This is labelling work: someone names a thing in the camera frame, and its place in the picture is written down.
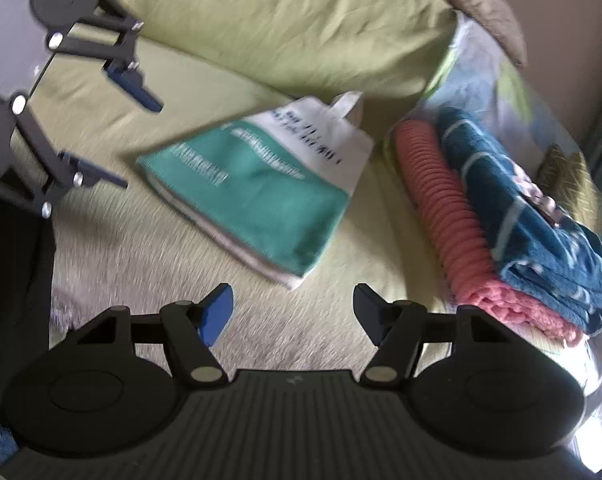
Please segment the green sofa back cushion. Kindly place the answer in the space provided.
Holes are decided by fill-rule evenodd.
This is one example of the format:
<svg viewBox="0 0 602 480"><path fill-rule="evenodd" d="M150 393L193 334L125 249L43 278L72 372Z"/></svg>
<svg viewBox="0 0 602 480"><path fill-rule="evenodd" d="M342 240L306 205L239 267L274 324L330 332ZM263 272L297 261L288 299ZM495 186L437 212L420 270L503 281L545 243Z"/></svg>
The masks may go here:
<svg viewBox="0 0 602 480"><path fill-rule="evenodd" d="M58 60L34 107L48 131L171 139L284 98L363 92L378 136L423 94L456 28L444 0L123 0L144 20L142 65L165 103L143 112L89 62Z"/></svg>

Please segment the olive patterned throw pillow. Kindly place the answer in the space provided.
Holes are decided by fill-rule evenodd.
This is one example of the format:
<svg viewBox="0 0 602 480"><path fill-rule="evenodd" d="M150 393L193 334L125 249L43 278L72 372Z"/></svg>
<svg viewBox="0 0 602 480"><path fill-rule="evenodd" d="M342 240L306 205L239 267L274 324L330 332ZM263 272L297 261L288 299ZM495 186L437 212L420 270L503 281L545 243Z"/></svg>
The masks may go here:
<svg viewBox="0 0 602 480"><path fill-rule="evenodd" d="M602 193L589 173L584 155L566 155L551 145L534 182L571 218L602 236Z"/></svg>

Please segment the pink ribbed folded blanket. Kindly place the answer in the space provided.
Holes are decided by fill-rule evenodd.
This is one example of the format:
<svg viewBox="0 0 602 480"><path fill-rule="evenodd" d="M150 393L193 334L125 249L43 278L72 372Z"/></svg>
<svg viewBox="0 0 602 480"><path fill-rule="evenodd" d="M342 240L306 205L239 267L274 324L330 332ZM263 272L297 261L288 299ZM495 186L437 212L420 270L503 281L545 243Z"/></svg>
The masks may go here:
<svg viewBox="0 0 602 480"><path fill-rule="evenodd" d="M478 215L448 168L434 127L404 120L393 144L401 179L456 304L478 307L505 324L532 325L570 347L579 344L584 334L573 323L498 278Z"/></svg>

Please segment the green sofa seat cover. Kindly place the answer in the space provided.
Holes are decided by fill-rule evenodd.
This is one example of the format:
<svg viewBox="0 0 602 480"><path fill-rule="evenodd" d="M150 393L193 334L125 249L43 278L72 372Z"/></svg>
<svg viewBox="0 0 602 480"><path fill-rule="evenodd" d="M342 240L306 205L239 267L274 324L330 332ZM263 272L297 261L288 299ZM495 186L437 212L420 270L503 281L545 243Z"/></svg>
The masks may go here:
<svg viewBox="0 0 602 480"><path fill-rule="evenodd" d="M355 102L294 102L162 44L139 50L158 114L97 62L61 55L31 99L56 148L126 181L50 208L54 338L106 307L154 313L227 283L235 312L215 351L228 370L360 370L372 347L357 284L453 311L400 178L351 122Z"/></svg>

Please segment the green white canvas shopping bag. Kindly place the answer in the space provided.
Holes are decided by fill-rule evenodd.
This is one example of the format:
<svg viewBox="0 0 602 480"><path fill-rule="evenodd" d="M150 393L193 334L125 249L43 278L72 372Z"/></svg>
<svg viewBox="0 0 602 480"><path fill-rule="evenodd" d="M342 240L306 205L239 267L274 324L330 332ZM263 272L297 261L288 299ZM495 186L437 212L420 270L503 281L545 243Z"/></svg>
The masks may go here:
<svg viewBox="0 0 602 480"><path fill-rule="evenodd" d="M374 141L363 96L314 96L222 124L138 158L152 188L234 257L287 289L325 251Z"/></svg>

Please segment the teal striped folded towel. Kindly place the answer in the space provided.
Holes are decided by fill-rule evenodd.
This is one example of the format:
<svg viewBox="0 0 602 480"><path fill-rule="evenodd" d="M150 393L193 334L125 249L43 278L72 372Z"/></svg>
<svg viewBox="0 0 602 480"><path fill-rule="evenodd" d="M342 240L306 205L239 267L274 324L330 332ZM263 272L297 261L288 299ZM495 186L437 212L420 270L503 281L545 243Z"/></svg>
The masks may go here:
<svg viewBox="0 0 602 480"><path fill-rule="evenodd" d="M602 332L602 241L566 214L552 222L533 183L470 113L445 107L435 131L479 217L498 277L588 336Z"/></svg>

